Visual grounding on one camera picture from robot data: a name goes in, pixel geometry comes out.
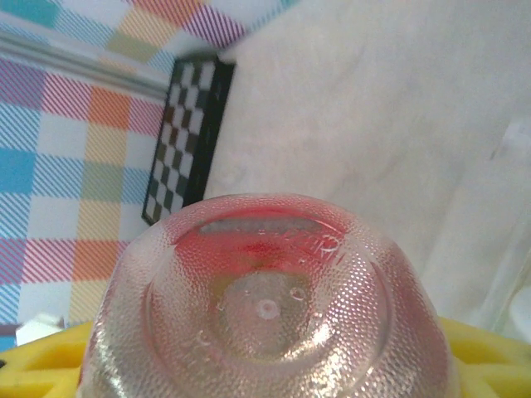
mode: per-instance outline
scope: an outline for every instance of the glass jar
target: glass jar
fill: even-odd
[[[218,197],[124,252],[78,398],[459,396],[453,357],[397,245],[336,206]]]

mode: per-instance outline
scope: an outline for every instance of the checkered tablecloth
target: checkered tablecloth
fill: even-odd
[[[0,56],[0,323],[92,317],[140,219],[163,103]]]
[[[2,0],[0,29],[169,81],[176,55],[214,51],[299,0]]]
[[[297,0],[0,0],[0,32],[124,75],[229,46]],[[163,102],[0,52],[0,324],[93,318],[142,203]]]

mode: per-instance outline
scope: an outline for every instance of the black and white checkerboard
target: black and white checkerboard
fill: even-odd
[[[142,213],[150,225],[202,200],[233,71],[218,59],[175,63]]]

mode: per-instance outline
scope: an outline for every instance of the yellow object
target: yellow object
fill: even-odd
[[[442,319],[462,398],[531,398],[531,346]],[[87,323],[0,353],[0,398],[74,398]]]

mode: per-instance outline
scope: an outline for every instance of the white fabric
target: white fabric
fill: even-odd
[[[207,195],[329,200],[421,273],[460,176],[531,114],[529,15],[527,0],[304,0],[227,54]]]

